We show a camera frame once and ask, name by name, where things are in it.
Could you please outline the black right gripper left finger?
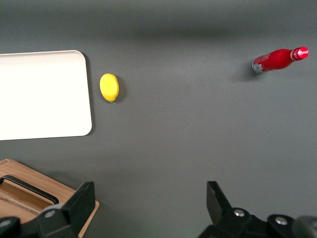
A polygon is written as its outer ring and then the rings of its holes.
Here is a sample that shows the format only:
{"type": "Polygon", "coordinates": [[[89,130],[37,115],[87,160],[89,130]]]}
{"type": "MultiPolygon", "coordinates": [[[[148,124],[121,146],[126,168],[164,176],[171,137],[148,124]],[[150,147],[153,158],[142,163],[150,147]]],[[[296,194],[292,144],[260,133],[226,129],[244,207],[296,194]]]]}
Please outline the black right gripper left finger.
{"type": "Polygon", "coordinates": [[[22,224],[15,216],[0,219],[2,238],[77,238],[96,205],[92,181],[84,182],[64,203],[45,208],[22,224]]]}

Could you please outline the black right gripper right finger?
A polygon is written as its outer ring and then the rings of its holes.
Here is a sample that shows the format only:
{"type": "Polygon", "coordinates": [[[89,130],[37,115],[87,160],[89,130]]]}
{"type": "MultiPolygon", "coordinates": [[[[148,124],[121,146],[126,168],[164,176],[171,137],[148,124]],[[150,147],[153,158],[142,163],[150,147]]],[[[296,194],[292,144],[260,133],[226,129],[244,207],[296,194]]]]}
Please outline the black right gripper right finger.
{"type": "Polygon", "coordinates": [[[266,221],[232,207],[216,181],[207,182],[207,210],[212,224],[201,238],[315,238],[317,218],[273,214],[266,221]]]}

